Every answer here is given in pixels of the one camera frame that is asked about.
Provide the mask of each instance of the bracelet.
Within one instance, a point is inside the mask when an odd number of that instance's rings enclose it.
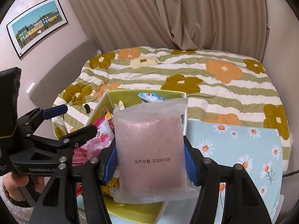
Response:
[[[9,195],[8,190],[6,189],[6,187],[4,187],[4,191],[6,194],[6,197],[9,199],[9,201],[11,203],[13,203],[15,206],[19,206],[19,207],[23,207],[23,208],[29,208],[31,207],[27,201],[15,201],[13,198],[11,198],[11,196]]]

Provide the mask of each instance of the white object on headboard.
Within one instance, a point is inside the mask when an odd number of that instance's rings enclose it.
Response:
[[[30,95],[30,93],[33,91],[33,89],[35,88],[36,84],[33,82],[30,87],[27,89],[26,93],[28,95]]]

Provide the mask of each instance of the framed picture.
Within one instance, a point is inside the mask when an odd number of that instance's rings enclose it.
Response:
[[[21,58],[34,44],[66,23],[59,1],[46,0],[16,17],[6,28]]]

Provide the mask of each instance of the headboard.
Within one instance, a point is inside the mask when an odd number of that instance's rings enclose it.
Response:
[[[62,58],[29,95],[35,106],[51,108],[57,95],[76,80],[85,62],[93,58],[96,51],[93,41],[87,40]]]

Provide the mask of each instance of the bedding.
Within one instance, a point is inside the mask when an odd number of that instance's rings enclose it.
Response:
[[[228,52],[142,46],[91,58],[54,102],[68,106],[52,119],[56,137],[84,127],[105,91],[148,88],[186,92],[189,120],[250,127],[256,137],[276,129],[286,171],[291,140],[279,95],[259,61]]]

